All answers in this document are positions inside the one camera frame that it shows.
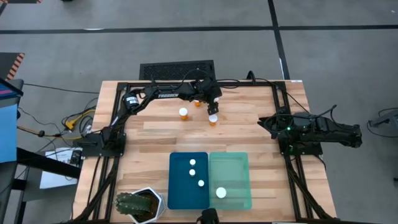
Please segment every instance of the orange and black striped barrier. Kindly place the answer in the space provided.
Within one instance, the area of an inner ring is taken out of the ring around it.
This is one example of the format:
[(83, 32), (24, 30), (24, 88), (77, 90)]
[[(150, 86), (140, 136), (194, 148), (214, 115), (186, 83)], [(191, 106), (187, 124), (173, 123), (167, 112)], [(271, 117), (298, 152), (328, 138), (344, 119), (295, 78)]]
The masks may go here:
[(24, 57), (24, 53), (0, 52), (0, 78), (3, 80), (14, 79)]
[(21, 53), (21, 54), (18, 55), (18, 57), (14, 61), (14, 64), (10, 68), (10, 71), (9, 71), (9, 73), (7, 75), (6, 80), (14, 79), (14, 77), (15, 77), (15, 75), (17, 73), (17, 70), (18, 70), (19, 66), (21, 65), (22, 60), (24, 59), (24, 57), (25, 57), (24, 53)]

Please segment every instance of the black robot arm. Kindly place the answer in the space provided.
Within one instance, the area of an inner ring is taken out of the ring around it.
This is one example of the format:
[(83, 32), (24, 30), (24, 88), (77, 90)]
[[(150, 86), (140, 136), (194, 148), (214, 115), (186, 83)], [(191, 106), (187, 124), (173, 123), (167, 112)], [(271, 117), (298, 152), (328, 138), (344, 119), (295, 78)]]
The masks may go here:
[[(142, 94), (145, 94), (145, 97), (140, 103), (138, 96), (141, 97)], [(85, 138), (75, 141), (75, 145), (84, 148), (83, 154), (119, 156), (123, 154), (126, 141), (123, 132), (124, 124), (130, 116), (144, 110), (152, 100), (167, 98), (180, 98), (189, 102), (198, 100), (208, 103), (207, 112), (212, 115), (218, 113), (218, 103), (215, 99), (221, 96), (221, 88), (217, 81), (210, 77), (202, 81), (181, 82), (177, 86), (155, 84), (133, 89), (122, 97), (120, 109), (109, 126), (103, 128), (100, 134), (91, 133)]]
[(349, 147), (362, 144), (358, 124), (339, 124), (330, 118), (306, 112), (276, 114), (260, 118), (258, 123), (271, 133), (272, 139), (288, 144), (286, 149), (294, 149), (290, 150), (290, 154), (301, 154), (305, 150), (305, 154), (311, 154), (311, 147), (319, 146), (320, 142), (338, 142)]

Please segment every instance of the teal tray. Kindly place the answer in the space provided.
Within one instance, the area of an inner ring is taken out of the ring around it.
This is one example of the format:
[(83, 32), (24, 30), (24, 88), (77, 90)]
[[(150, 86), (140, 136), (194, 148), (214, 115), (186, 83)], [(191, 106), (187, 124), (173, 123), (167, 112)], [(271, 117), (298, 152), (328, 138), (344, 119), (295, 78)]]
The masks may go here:
[[(248, 154), (245, 152), (212, 152), (209, 160), (210, 207), (225, 210), (249, 210), (251, 188)], [(218, 198), (218, 187), (226, 197)]]

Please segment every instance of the potted plant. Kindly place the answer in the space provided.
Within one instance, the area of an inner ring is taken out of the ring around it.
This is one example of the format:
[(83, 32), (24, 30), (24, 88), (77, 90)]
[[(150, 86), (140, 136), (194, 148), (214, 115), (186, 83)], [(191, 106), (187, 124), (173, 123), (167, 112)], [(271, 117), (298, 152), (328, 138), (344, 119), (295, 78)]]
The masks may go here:
[(115, 200), (116, 210), (137, 224), (156, 221), (165, 210), (163, 196), (150, 187), (133, 193), (120, 193)]

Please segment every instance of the gray floor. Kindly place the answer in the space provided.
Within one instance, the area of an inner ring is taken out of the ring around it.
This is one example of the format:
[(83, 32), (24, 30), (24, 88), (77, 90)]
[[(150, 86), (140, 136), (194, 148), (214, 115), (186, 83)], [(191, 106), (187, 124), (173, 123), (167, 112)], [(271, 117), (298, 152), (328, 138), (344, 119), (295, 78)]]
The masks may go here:
[[(275, 0), (275, 8), (282, 26), (398, 24), (396, 1)], [(45, 0), (10, 4), (0, 17), (2, 30), (271, 24), (265, 0)], [(282, 40), (291, 79), (304, 81), (312, 111), (337, 104), (338, 121), (362, 127), (359, 149), (323, 145), (338, 216), (397, 223), (398, 188), (392, 178), (398, 177), (398, 142), (373, 136), (366, 121), (397, 106), (398, 30), (284, 31)], [(243, 78), (248, 70), (262, 78), (282, 78), (272, 31), (0, 35), (0, 52), (26, 53), (17, 78), (86, 91), (98, 91), (103, 80), (138, 79), (140, 63), (181, 60), (212, 59), (218, 78)], [(24, 91), (21, 106), (26, 111), (58, 124), (95, 97), (30, 86)], [(28, 116), (19, 124), (55, 131)], [(375, 131), (398, 135), (388, 128)], [(18, 145), (36, 151), (46, 141), (19, 133)], [(65, 221), (72, 200), (73, 192), (64, 192), (30, 202), (24, 223)], [(12, 223), (15, 206), (11, 200), (5, 223)]]

